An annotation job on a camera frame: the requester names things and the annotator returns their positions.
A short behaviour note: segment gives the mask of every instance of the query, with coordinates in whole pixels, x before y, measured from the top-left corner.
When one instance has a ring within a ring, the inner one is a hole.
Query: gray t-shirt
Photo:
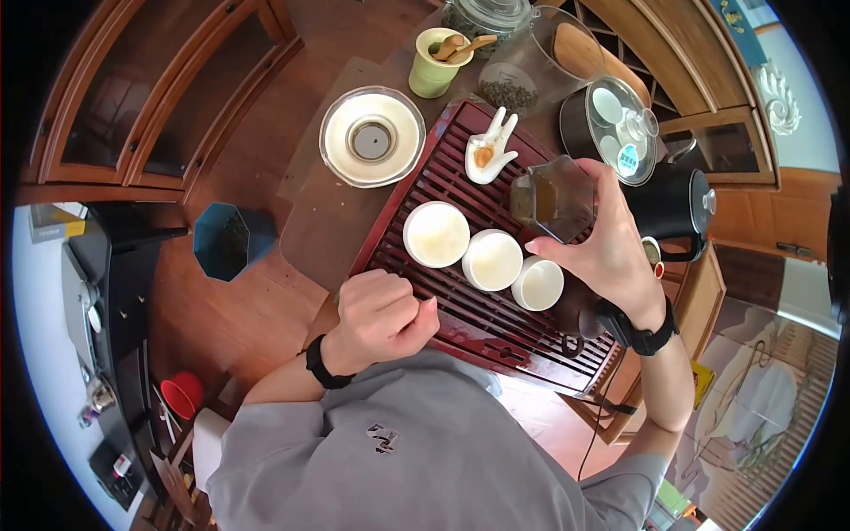
[[[250,404],[207,483],[224,531],[639,529],[667,468],[634,455],[577,483],[436,351],[376,364],[320,402]]]

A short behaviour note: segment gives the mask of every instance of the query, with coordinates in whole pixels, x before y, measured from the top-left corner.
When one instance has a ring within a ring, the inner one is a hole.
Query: glass cabinet door
[[[753,112],[745,105],[664,121],[660,138],[678,166],[699,168],[712,184],[776,184],[769,147]]]
[[[116,168],[163,72],[221,0],[146,0],[110,46],[65,142],[63,164]],[[131,142],[129,149],[135,151]]]
[[[213,125],[248,74],[278,43],[250,13],[195,75],[156,139],[144,173],[182,178]]]

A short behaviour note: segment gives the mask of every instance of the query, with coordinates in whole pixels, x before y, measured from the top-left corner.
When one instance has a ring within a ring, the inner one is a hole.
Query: black kettle
[[[701,170],[660,162],[649,181],[640,186],[622,185],[622,189],[642,237],[652,236],[659,242],[690,239],[689,251],[662,249],[661,260],[693,262],[702,256],[708,246],[708,222],[717,211],[717,196]]]

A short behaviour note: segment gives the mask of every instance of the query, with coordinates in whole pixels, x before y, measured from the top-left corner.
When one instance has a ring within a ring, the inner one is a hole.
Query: right hand
[[[656,332],[666,316],[664,290],[649,266],[614,168],[591,159],[575,163],[596,181],[599,204],[593,232],[577,246],[543,236],[525,248],[567,269],[617,305],[636,330]]]
[[[437,299],[420,302],[408,279],[383,269],[357,274],[343,284],[339,319],[321,343],[322,362],[335,376],[412,356],[439,330]]]

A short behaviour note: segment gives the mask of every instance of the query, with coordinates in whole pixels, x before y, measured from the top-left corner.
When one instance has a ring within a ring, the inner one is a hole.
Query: printed logo on shirt
[[[401,434],[395,430],[387,429],[380,424],[372,424],[366,430],[366,435],[378,441],[375,447],[376,454],[392,454],[395,446],[401,439]]]

